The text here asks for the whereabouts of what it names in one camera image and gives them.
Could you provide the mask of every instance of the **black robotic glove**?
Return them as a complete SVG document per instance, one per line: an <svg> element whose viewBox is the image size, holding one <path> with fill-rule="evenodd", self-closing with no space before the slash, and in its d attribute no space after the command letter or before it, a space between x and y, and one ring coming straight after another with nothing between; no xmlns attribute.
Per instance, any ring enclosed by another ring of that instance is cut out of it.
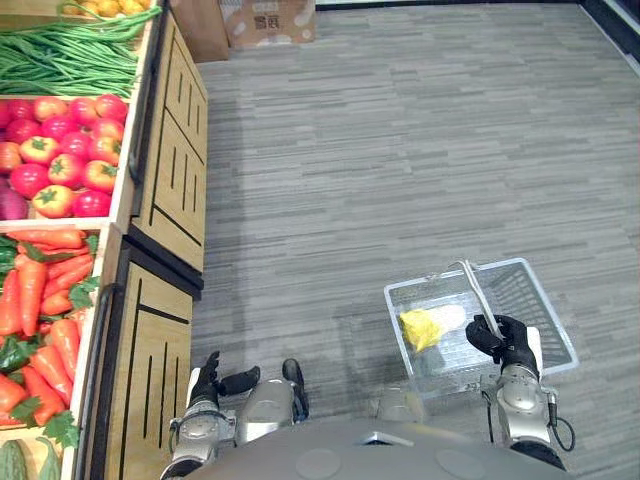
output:
<svg viewBox="0 0 640 480"><path fill-rule="evenodd" d="M491 333L484 315L474 315L473 322L466 328L469 343L493 357L496 364L502 363L501 370L507 365L522 365L540 378L536 357L527 341L525 324L506 315L494 315L494 318L505 338L501 340Z"/></svg>

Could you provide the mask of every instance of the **wooden crate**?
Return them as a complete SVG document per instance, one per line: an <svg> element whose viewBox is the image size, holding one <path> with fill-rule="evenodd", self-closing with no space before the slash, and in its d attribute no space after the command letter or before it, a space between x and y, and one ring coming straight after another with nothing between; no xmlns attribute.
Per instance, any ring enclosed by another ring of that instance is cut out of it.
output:
<svg viewBox="0 0 640 480"><path fill-rule="evenodd" d="M92 478L156 480L168 465L169 420L186 403L192 307L191 295L130 264L104 470Z"/></svg>
<svg viewBox="0 0 640 480"><path fill-rule="evenodd" d="M55 228L76 228L74 224L59 224ZM17 231L27 229L24 226L0 226L0 233L7 233L9 231ZM98 250L96 252L96 258L92 275L100 276L100 289L109 283L113 282L116 275L117 262L112 262L110 259L116 258L120 249L120 242L122 240L122 234L114 226L108 223L96 223L94 225L88 225L86 228L89 233L99 234ZM92 295L94 304L97 301L99 292ZM78 365L76 370L76 378L74 381L73 395L71 397L70 410L74 418L78 421L81 416L81 410L86 394L86 382L87 382L87 368L90 355L90 346L92 339L96 334L96 313L97 308L93 308L87 311L86 320L83 326L82 337L80 340L80 349L78 352ZM37 479L37 472L40 471L44 460L46 459L47 450L46 447L35 440L36 437L42 435L41 428L10 428L0 431L0 444L6 440L18 440L22 451L25 453L27 460L27 468L29 479ZM72 478L73 465L76 460L76 449L67 448L63 452L62 457L62 479L67 480Z"/></svg>
<svg viewBox="0 0 640 480"><path fill-rule="evenodd" d="M172 16L158 78L142 204L132 223L202 272L208 97Z"/></svg>
<svg viewBox="0 0 640 480"><path fill-rule="evenodd" d="M56 0L9 0L8 2L0 2L0 29L17 28L42 25L55 22L58 20L56 14L56 5L60 3ZM65 20L88 21L85 17L63 16ZM125 101L129 103L129 114L125 123L124 138L121 145L120 163L118 166L118 174L116 176L116 185L112 194L111 208L108 217L100 218L65 218L65 219L46 219L46 218L29 218L25 220L0 221L0 226L5 225L24 225L27 228L36 226L56 226L62 223L72 221L79 228L85 228L97 222L108 221L115 223L121 232L126 232L131 218L131 206L133 203L133 195L135 185L131 178L128 161L135 145L136 140L134 133L141 128L144 121L144 112L139 111L139 100L141 95L145 95L142 89L143 73L147 57L153 55L151 48L153 22L147 22L141 35L136 41L138 51L138 64L135 73L134 88L131 97ZM0 99L11 98L35 98L29 95L0 95ZM63 100L70 100L74 97L59 97Z"/></svg>

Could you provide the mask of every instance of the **basket handle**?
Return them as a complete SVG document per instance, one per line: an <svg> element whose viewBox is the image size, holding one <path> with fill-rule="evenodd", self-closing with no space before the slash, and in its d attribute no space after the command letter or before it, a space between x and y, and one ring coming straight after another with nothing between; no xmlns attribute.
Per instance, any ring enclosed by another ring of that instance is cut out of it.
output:
<svg viewBox="0 0 640 480"><path fill-rule="evenodd" d="M469 262L469 260L467 259L458 260L457 262L454 262L453 264L449 265L449 268L455 265L460 265L462 267L462 271L464 272L465 276L467 277L467 280L469 281L471 290L473 290L473 293L475 293L476 298L478 299L478 302L480 302L480 306L482 307L482 313L484 313L484 318L487 321L489 330L491 330L491 333L494 336L498 337L500 340L504 339L504 335L502 335L502 332L498 328L496 319L493 316L493 312L491 311L489 302L487 302L487 298L484 296L484 293L482 292L482 288L478 283L478 279L473 273L473 266L471 265L471 262Z"/></svg>

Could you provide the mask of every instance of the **cardboard box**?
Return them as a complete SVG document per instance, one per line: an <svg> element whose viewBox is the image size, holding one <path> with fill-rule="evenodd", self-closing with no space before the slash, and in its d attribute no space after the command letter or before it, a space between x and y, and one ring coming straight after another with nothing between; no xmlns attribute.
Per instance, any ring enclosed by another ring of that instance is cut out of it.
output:
<svg viewBox="0 0 640 480"><path fill-rule="evenodd" d="M196 63L229 59L229 42L217 0L171 0L180 33Z"/></svg>
<svg viewBox="0 0 640 480"><path fill-rule="evenodd" d="M307 43L316 36L315 0L219 0L232 47Z"/></svg>

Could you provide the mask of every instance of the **yellow item in basket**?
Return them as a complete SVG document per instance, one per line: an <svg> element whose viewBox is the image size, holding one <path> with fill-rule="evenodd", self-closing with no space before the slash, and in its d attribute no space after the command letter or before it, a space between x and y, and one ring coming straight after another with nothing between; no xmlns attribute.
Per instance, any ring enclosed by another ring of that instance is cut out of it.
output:
<svg viewBox="0 0 640 480"><path fill-rule="evenodd" d="M416 352L437 345L445 333L458 328L464 319L464 308L460 305L420 308L400 314L404 336Z"/></svg>

